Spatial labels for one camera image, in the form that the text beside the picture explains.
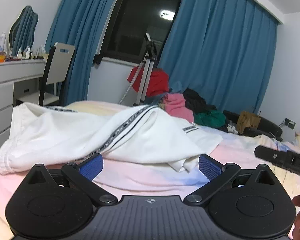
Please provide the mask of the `blue curtain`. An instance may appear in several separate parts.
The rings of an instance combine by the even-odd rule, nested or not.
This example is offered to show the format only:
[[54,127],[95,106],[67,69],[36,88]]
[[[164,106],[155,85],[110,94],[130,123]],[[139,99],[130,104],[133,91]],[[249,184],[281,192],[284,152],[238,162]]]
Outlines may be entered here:
[[115,0],[62,0],[45,47],[56,42],[75,46],[61,101],[68,105],[87,98],[94,55]]
[[277,26],[253,0],[182,0],[158,65],[219,110],[258,113]]

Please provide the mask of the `white dressing table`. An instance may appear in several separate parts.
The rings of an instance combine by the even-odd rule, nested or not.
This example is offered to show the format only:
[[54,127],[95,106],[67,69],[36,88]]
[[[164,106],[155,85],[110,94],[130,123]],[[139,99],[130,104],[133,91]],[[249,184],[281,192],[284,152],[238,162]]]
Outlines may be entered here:
[[43,76],[44,60],[0,63],[0,147],[9,138],[14,102],[14,84]]

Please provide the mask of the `white sweatpants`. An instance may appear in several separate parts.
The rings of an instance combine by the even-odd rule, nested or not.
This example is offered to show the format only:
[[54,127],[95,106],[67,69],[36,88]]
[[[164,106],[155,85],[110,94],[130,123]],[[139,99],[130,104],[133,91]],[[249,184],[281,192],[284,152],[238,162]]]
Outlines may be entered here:
[[0,173],[34,164],[65,164],[96,154],[137,164],[168,164],[177,172],[195,167],[222,137],[157,106],[136,106],[114,115],[23,103],[13,109],[9,138],[0,148]]

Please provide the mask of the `wall power socket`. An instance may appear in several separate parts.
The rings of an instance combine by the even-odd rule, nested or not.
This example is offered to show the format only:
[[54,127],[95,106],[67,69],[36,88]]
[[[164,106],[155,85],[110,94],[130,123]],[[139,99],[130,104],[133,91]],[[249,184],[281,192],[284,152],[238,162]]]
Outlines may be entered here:
[[294,129],[295,128],[296,123],[288,118],[284,119],[284,126],[290,128],[290,129]]

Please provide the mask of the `red garment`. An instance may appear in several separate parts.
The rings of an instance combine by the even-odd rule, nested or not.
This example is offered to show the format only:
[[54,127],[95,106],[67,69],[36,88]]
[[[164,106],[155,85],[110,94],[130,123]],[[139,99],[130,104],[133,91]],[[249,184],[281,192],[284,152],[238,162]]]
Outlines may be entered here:
[[[141,83],[141,77],[143,74],[143,68],[141,67],[140,72],[138,73],[138,76],[132,86],[133,90],[138,92],[139,91],[139,86]],[[128,78],[127,81],[131,83],[134,75],[136,74],[136,71],[138,70],[138,67],[134,67]],[[168,79],[169,76],[166,72],[164,72],[160,68],[154,68],[153,71],[151,72],[147,92],[146,92],[146,97],[153,97],[159,94],[163,94],[166,92],[169,92],[169,84],[168,84]]]

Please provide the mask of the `left blue curtain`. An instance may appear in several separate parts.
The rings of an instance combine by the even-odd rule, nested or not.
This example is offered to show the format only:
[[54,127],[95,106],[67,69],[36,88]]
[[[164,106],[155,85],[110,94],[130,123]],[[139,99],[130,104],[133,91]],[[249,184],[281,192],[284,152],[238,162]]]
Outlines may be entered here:
[[56,42],[75,46],[61,101],[68,105],[87,98],[94,55],[115,0],[62,0],[45,47]]

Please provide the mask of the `beige black chair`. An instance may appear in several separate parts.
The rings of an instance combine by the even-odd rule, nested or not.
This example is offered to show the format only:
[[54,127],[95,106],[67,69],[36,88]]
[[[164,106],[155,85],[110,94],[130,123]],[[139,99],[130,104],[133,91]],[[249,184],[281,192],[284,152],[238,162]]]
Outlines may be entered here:
[[62,88],[64,87],[74,53],[75,46],[56,42],[50,48],[39,90],[16,98],[16,105],[30,102],[40,106],[52,106],[59,103],[59,96],[56,95],[56,85],[61,83]]

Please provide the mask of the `brown paper bag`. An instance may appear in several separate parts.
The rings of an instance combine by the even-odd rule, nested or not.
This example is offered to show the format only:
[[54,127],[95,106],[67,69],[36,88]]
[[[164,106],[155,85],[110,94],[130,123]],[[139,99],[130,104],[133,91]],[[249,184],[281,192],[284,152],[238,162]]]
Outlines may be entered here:
[[247,111],[242,111],[239,115],[236,129],[240,134],[243,134],[244,129],[247,127],[258,128],[261,117]]

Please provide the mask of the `pink garment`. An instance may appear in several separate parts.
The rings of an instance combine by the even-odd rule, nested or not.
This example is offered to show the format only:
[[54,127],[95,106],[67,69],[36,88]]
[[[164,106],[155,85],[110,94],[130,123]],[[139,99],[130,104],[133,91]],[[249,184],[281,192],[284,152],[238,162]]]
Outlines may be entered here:
[[171,116],[177,118],[183,118],[190,123],[194,122],[193,111],[188,109],[185,104],[186,100],[183,94],[165,94],[162,99],[162,104],[164,105],[164,110]]

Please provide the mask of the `wavy vanity mirror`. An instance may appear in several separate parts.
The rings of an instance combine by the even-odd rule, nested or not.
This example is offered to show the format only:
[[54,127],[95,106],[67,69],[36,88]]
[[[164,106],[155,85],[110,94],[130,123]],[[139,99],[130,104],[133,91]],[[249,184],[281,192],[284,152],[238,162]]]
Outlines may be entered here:
[[19,49],[24,52],[28,47],[32,48],[38,19],[30,5],[23,8],[9,31],[8,44],[12,56],[17,56]]

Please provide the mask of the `dark window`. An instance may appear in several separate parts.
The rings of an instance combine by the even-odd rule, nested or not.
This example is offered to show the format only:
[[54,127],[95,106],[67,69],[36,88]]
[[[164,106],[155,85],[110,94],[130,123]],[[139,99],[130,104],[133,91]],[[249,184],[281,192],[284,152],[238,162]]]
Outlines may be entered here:
[[138,63],[146,50],[145,35],[161,52],[181,0],[116,0],[100,57]]

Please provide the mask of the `green garment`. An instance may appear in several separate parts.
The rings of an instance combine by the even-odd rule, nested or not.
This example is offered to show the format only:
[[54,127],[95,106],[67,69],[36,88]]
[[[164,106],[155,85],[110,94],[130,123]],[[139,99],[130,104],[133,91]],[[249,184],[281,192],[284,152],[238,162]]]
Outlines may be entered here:
[[194,114],[194,122],[200,126],[220,128],[226,122],[226,116],[217,110]]

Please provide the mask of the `right blue curtain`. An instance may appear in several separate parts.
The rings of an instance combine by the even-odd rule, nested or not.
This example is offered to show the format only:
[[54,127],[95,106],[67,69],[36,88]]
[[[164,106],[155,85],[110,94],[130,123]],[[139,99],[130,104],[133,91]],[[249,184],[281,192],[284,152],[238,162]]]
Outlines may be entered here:
[[253,0],[182,0],[158,65],[219,110],[258,113],[277,26]]

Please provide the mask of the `black garment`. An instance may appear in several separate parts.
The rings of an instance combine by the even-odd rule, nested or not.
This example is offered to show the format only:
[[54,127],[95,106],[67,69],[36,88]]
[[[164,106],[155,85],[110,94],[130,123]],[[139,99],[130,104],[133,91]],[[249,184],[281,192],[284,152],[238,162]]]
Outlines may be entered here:
[[185,107],[193,111],[194,114],[208,113],[217,110],[215,105],[209,105],[195,90],[187,88],[183,92],[183,97],[186,100]]

